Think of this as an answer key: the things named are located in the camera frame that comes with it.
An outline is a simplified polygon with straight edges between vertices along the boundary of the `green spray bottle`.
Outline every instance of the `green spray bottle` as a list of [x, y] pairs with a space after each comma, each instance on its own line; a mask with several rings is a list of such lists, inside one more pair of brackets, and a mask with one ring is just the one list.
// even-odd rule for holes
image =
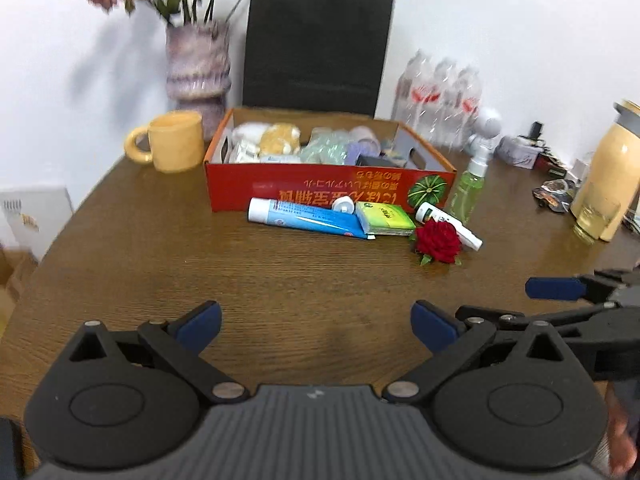
[[483, 143], [476, 146], [476, 152], [469, 162], [465, 173], [460, 176], [456, 189], [449, 200], [445, 211], [460, 220], [463, 224], [469, 221], [474, 210], [482, 186], [484, 186], [484, 174], [488, 166], [491, 150]]

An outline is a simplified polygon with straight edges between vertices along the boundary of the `black paper bag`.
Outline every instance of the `black paper bag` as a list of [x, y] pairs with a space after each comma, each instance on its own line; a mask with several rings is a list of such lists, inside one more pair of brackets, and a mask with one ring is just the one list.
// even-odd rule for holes
[[372, 116], [394, 0], [251, 0], [245, 106]]

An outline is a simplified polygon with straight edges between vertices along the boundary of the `yellow thermos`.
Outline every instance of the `yellow thermos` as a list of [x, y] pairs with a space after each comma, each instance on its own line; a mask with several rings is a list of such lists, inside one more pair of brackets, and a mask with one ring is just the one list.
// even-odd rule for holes
[[619, 113], [616, 123], [602, 137], [593, 155], [589, 176], [571, 204], [571, 212], [579, 216], [584, 191], [591, 182], [607, 199], [620, 203], [618, 214], [600, 236], [607, 242], [616, 233], [640, 182], [640, 107], [631, 101], [614, 107]]

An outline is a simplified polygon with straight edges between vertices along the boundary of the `table surface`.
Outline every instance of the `table surface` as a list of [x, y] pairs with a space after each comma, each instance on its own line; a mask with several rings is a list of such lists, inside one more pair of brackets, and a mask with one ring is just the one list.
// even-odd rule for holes
[[[466, 157], [450, 160], [466, 167]], [[541, 173], [494, 160], [469, 228], [484, 241], [463, 265], [421, 267], [403, 237], [357, 240], [212, 213], [202, 168], [167, 175], [119, 162], [60, 233], [0, 344], [0, 412], [26, 401], [88, 319], [130, 330], [218, 300], [223, 329], [203, 357], [241, 383], [371, 383], [420, 364], [409, 310], [425, 299], [527, 313], [571, 308], [528, 300], [529, 276], [631, 267], [640, 243], [620, 229], [585, 245], [570, 214], [539, 209]]]

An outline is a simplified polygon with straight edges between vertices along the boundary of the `gray ribbed panel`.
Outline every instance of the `gray ribbed panel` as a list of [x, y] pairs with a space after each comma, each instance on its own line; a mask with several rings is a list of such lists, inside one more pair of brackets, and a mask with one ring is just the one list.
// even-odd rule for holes
[[[526, 475], [453, 453], [415, 408], [368, 386], [262, 386], [210, 410], [181, 448], [145, 466], [92, 474], [47, 464], [31, 480], [508, 480]], [[588, 466], [538, 480], [603, 479]]]

